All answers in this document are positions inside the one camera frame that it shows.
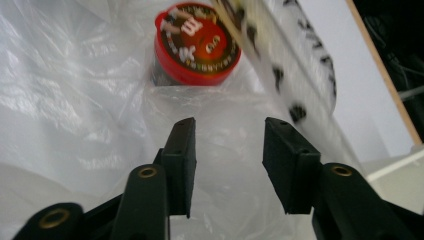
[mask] red container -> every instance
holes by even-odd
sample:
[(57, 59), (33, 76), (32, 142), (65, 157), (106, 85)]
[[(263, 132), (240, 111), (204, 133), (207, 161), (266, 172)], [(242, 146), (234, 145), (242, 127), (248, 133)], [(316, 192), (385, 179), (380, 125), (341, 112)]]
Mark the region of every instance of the red container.
[(241, 50), (212, 7), (180, 3), (155, 20), (156, 85), (220, 84), (240, 59)]

